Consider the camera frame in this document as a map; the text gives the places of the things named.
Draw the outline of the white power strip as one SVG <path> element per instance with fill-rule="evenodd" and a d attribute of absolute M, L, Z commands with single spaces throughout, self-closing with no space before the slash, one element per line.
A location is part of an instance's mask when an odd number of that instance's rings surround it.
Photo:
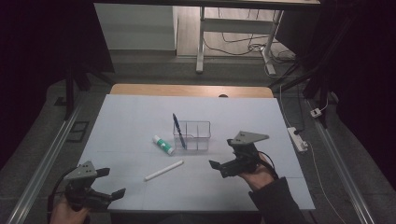
<path fill-rule="evenodd" d="M 299 134 L 294 134 L 293 132 L 296 130 L 295 127 L 289 127 L 288 132 L 290 135 L 290 139 L 293 144 L 296 146 L 298 152 L 305 152 L 308 150 L 308 144 L 303 140 L 303 138 Z"/>

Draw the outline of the black metal stand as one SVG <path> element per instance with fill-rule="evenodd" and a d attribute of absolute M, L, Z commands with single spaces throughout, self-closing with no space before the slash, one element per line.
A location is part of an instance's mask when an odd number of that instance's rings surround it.
<path fill-rule="evenodd" d="M 88 74 L 94 75 L 95 77 L 101 79 L 110 86 L 116 84 L 116 82 L 105 73 L 100 72 L 99 70 L 86 63 L 72 65 L 67 70 L 65 76 L 65 120 L 68 120 L 71 117 L 72 112 L 75 110 L 74 84 L 77 84 L 78 88 L 81 91 L 88 91 L 91 88 L 92 84 L 89 81 Z"/>
<path fill-rule="evenodd" d="M 296 60 L 269 88 L 286 91 L 308 81 L 303 96 L 311 99 L 320 91 L 318 106 L 322 115 L 318 119 L 324 127 L 327 127 L 331 62 L 355 18 L 354 9 L 345 6 L 282 13 L 278 36 L 288 47 L 297 50 Z"/>

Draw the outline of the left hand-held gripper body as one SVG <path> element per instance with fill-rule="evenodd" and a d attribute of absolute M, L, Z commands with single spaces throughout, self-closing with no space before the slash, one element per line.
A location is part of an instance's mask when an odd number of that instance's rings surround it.
<path fill-rule="evenodd" d="M 109 207 L 111 196 L 92 188 L 92 183 L 97 179 L 96 171 L 92 162 L 86 161 L 65 176 L 64 180 L 68 184 L 64 196 L 74 211 L 83 207 L 94 210 L 106 210 Z"/>

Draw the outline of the white green glue stick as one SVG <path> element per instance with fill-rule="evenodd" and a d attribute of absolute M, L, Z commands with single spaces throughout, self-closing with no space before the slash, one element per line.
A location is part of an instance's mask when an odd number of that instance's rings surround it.
<path fill-rule="evenodd" d="M 167 143 L 166 141 L 164 141 L 163 139 L 161 139 L 161 137 L 159 137 L 158 135 L 154 135 L 152 137 L 152 141 L 162 150 L 164 151 L 166 154 L 168 155 L 173 155 L 174 154 L 174 149 L 173 147 Z"/>

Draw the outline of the blue pen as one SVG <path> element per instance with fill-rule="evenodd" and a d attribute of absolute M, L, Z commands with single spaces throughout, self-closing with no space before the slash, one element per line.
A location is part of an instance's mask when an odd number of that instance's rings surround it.
<path fill-rule="evenodd" d="M 187 149 L 186 143 L 185 143 L 185 141 L 184 141 L 183 134 L 182 134 L 181 129 L 180 129 L 180 126 L 179 126 L 179 122 L 178 122 L 177 116 L 176 116 L 176 114 L 174 114 L 174 113 L 173 113 L 173 120 L 174 120 L 175 126 L 176 126 L 176 128 L 177 128 L 177 133 L 178 133 L 178 135 L 179 135 L 179 139 L 180 139 L 181 145 L 182 145 L 182 147 L 183 147 L 184 149 Z"/>

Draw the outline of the white pen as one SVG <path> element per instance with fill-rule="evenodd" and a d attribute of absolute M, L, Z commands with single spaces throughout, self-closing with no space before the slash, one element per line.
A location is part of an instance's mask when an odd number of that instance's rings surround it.
<path fill-rule="evenodd" d="M 169 171 L 171 171 L 173 169 L 176 169 L 177 167 L 181 166 L 182 164 L 184 164 L 184 161 L 177 161 L 177 162 L 175 162 L 175 163 L 173 163 L 173 164 L 171 164 L 171 165 L 169 165 L 169 166 L 167 166 L 165 168 L 162 168 L 161 170 L 159 170 L 159 171 L 157 171 L 157 172 L 155 172 L 153 174 L 145 176 L 144 177 L 144 181 L 145 182 L 150 181 L 151 179 L 153 179 L 153 178 L 155 178 L 155 177 L 157 177 L 159 175 L 163 175 L 163 174 L 165 174 L 165 173 L 167 173 L 167 172 L 169 172 Z"/>

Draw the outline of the white cabinet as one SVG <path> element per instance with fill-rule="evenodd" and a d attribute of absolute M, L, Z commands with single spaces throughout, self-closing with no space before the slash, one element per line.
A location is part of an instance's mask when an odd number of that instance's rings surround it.
<path fill-rule="evenodd" d="M 176 50 L 177 8 L 94 4 L 109 49 Z"/>

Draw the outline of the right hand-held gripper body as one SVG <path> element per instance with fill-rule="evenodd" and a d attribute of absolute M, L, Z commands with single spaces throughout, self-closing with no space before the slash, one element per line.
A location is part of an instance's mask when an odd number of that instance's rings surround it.
<path fill-rule="evenodd" d="M 260 158 L 255 143 L 268 138 L 267 134 L 240 131 L 233 139 L 236 143 L 236 146 L 232 147 L 235 159 L 221 165 L 221 175 L 228 177 L 242 173 L 253 173 Z"/>

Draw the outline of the wooden table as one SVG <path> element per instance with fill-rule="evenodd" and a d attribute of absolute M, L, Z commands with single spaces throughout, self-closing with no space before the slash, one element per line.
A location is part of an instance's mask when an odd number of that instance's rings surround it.
<path fill-rule="evenodd" d="M 219 97 L 227 94 L 228 98 L 273 98 L 266 87 L 236 86 L 200 86 L 200 85 L 160 85 L 160 84 L 115 84 L 110 91 L 118 95 L 151 95 L 151 96 L 191 96 Z"/>

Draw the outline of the black floor frame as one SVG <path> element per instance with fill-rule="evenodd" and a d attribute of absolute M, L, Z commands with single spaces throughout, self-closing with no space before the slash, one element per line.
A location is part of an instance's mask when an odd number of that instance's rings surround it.
<path fill-rule="evenodd" d="M 88 131 L 89 124 L 88 121 L 75 121 L 66 141 L 69 143 L 81 143 Z"/>

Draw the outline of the person's right hand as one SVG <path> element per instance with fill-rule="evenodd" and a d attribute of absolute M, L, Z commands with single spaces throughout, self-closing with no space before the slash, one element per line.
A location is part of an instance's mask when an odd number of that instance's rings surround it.
<path fill-rule="evenodd" d="M 253 173 L 242 173 L 239 177 L 243 178 L 253 191 L 262 189 L 274 181 L 271 172 L 262 164 L 259 164 Z"/>

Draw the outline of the person's left hand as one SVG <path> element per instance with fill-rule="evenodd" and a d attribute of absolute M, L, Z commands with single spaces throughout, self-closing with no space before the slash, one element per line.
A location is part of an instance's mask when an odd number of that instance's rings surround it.
<path fill-rule="evenodd" d="M 90 210 L 83 207 L 74 211 L 66 198 L 61 198 L 52 210 L 49 224 L 83 224 Z"/>

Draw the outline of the aluminium rail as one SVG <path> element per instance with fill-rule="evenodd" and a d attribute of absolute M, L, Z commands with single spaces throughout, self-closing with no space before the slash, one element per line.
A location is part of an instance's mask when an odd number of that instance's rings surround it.
<path fill-rule="evenodd" d="M 65 120 L 57 132 L 54 140 L 50 144 L 48 150 L 44 154 L 43 159 L 35 169 L 33 176 L 29 180 L 27 187 L 24 189 L 21 197 L 14 206 L 13 211 L 7 219 L 6 224 L 23 224 L 27 218 L 34 201 L 44 185 L 44 182 L 50 172 L 50 169 L 58 157 L 65 139 L 69 134 L 79 112 L 81 105 L 77 105 L 76 108 L 71 112 L 69 118 Z"/>
<path fill-rule="evenodd" d="M 352 178 L 352 174 L 349 172 L 345 160 L 342 158 L 341 153 L 338 150 L 338 147 L 333 141 L 332 136 L 329 131 L 322 127 L 321 123 L 318 119 L 313 120 L 315 128 L 318 132 L 319 139 L 321 144 L 326 151 L 327 159 L 331 161 L 332 168 L 337 173 L 338 179 L 344 188 L 344 192 L 348 197 L 348 202 L 353 207 L 360 224 L 375 224 L 375 219 L 368 207 L 367 202 L 364 200 L 361 191 L 359 190 L 357 184 Z M 323 193 L 323 196 L 326 202 L 329 204 L 330 208 L 334 212 L 334 214 L 339 218 L 342 224 L 347 224 L 347 220 L 342 216 L 341 208 L 337 207 L 333 201 L 330 199 L 328 192 L 325 189 L 325 185 L 322 181 L 322 174 L 318 168 L 318 160 L 317 160 L 317 151 L 318 148 L 314 147 L 311 142 L 308 142 L 308 146 L 310 148 L 312 154 L 312 160 L 314 163 L 316 176 L 318 179 L 318 183 L 320 189 Z"/>

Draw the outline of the clear plastic pen organizer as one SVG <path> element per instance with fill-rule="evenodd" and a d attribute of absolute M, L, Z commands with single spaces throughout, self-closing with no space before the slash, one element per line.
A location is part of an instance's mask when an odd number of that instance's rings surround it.
<path fill-rule="evenodd" d="M 177 128 L 174 125 L 174 144 L 177 150 L 208 150 L 211 138 L 211 123 L 209 121 L 180 120 L 179 126 L 187 149 L 181 145 Z"/>

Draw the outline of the white desk frame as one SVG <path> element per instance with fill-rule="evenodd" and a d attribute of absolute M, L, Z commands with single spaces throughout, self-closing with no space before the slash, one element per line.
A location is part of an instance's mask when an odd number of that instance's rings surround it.
<path fill-rule="evenodd" d="M 205 7 L 200 7 L 200 26 L 199 42 L 196 61 L 196 73 L 202 74 L 204 70 L 204 35 L 205 33 L 234 33 L 234 34 L 252 34 L 268 35 L 264 47 L 259 49 L 259 53 L 264 60 L 264 71 L 271 76 L 276 74 L 274 64 L 270 57 L 270 51 L 275 39 L 276 31 L 283 14 L 282 10 L 276 10 L 271 21 L 249 21 L 234 19 L 217 19 L 207 18 L 205 16 Z"/>

